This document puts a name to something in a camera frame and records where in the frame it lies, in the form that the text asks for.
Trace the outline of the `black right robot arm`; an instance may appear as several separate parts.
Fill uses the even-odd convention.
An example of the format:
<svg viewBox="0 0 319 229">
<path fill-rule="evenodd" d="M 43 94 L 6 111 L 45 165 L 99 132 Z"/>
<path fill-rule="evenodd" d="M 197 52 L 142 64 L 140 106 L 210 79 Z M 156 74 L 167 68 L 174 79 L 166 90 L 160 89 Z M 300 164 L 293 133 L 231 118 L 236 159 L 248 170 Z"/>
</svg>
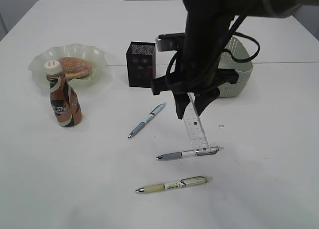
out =
<svg viewBox="0 0 319 229">
<path fill-rule="evenodd" d="M 303 5 L 318 5 L 319 0 L 182 0 L 187 11 L 183 33 L 161 34 L 156 39 L 159 51 L 174 51 L 166 73 L 151 83 L 154 95 L 171 91 L 176 114 L 182 119 L 195 96 L 195 109 L 201 114 L 220 95 L 219 86 L 235 84 L 234 69 L 218 67 L 226 45 L 248 16 L 286 18 Z"/>
</svg>

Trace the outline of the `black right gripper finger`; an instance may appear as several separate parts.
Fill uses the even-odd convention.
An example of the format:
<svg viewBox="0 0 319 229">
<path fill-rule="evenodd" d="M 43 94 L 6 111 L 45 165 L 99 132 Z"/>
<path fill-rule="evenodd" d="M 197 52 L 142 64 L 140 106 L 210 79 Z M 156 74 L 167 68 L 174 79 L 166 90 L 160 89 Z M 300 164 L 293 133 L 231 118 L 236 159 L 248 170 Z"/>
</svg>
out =
<svg viewBox="0 0 319 229">
<path fill-rule="evenodd" d="M 188 93 L 176 94 L 173 93 L 174 101 L 175 101 L 175 110 L 179 120 L 183 119 L 185 110 L 190 103 L 190 98 Z"/>
<path fill-rule="evenodd" d="M 206 93 L 195 95 L 194 105 L 195 105 L 197 114 L 201 115 L 202 112 L 206 109 L 206 107 L 211 102 L 219 98 L 219 96 L 220 96 L 220 90 L 218 89 L 218 87 L 213 88 L 212 90 Z"/>
</svg>

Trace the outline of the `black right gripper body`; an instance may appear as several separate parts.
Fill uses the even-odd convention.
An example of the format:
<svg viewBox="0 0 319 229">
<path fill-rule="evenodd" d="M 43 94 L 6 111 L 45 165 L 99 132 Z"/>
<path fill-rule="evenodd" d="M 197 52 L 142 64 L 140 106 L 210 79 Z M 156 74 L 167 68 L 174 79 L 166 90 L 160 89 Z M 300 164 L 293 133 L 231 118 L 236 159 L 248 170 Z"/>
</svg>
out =
<svg viewBox="0 0 319 229">
<path fill-rule="evenodd" d="M 234 69 L 219 68 L 225 46 L 223 32 L 186 29 L 183 49 L 175 51 L 166 74 L 152 80 L 153 95 L 163 91 L 203 94 L 224 83 L 237 83 Z"/>
</svg>

